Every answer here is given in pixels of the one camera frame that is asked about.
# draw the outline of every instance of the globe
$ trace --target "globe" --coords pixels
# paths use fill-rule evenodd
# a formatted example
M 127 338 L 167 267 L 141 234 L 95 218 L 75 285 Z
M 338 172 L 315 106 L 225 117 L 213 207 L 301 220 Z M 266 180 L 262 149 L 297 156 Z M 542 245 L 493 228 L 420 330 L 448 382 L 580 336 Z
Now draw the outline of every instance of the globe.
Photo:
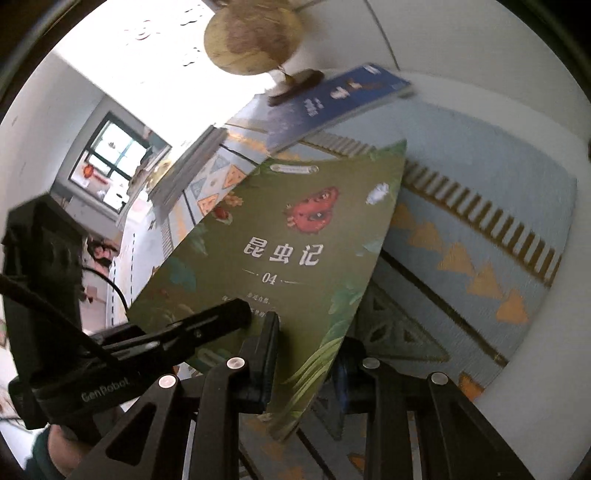
M 209 21 L 204 46 L 222 70 L 258 75 L 286 62 L 302 35 L 300 20 L 286 2 L 233 0 Z

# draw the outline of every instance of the metal bolt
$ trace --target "metal bolt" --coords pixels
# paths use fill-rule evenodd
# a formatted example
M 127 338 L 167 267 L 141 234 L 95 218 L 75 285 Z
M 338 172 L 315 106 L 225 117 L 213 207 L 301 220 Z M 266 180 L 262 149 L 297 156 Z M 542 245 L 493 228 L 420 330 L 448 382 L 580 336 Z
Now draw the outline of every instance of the metal bolt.
M 234 358 L 231 358 L 230 360 L 228 360 L 226 362 L 226 365 L 228 366 L 228 368 L 231 368 L 232 370 L 237 370 L 239 368 L 244 367 L 244 364 L 246 362 L 244 361 L 243 358 L 240 358 L 239 356 L 235 356 Z
M 174 375 L 165 375 L 158 380 L 158 386 L 161 388 L 170 388 L 177 382 L 177 377 Z
M 369 368 L 370 370 L 373 370 L 373 369 L 379 367 L 379 360 L 377 358 L 373 358 L 372 356 L 369 356 L 369 357 L 363 359 L 362 365 L 365 368 Z
M 433 375 L 431 375 L 431 381 L 436 385 L 445 385 L 447 382 L 449 382 L 449 378 L 444 373 L 435 372 Z

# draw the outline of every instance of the blue book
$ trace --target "blue book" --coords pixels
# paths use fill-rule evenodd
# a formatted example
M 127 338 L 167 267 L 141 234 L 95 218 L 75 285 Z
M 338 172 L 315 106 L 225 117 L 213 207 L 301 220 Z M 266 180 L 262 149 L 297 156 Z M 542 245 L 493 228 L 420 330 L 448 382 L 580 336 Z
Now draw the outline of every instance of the blue book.
M 373 64 L 326 80 L 271 108 L 267 116 L 267 150 L 275 154 L 348 116 L 381 105 L 391 95 L 404 95 L 410 90 L 410 82 Z

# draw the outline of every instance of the person's hand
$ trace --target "person's hand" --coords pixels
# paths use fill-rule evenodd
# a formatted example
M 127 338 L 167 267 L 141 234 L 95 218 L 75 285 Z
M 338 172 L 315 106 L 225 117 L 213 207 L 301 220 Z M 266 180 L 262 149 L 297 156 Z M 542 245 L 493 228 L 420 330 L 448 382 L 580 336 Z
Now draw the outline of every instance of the person's hand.
M 63 476 L 69 476 L 91 449 L 92 446 L 87 443 L 68 440 L 59 425 L 50 426 L 47 450 L 51 461 Z

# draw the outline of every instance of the black bracket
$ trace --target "black bracket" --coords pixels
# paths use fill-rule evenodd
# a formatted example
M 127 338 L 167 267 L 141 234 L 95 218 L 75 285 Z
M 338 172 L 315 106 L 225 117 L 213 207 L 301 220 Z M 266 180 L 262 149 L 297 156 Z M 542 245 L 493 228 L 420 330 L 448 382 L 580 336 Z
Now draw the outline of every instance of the black bracket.
M 180 479 L 189 427 L 197 424 L 190 480 L 238 480 L 238 413 L 263 413 L 275 372 L 279 317 L 270 312 L 261 335 L 240 356 L 207 375 L 156 380 L 91 450 L 69 480 Z
M 367 413 L 365 480 L 413 480 L 408 412 L 417 423 L 423 480 L 534 480 L 450 378 L 399 374 L 345 338 L 332 370 L 344 413 Z

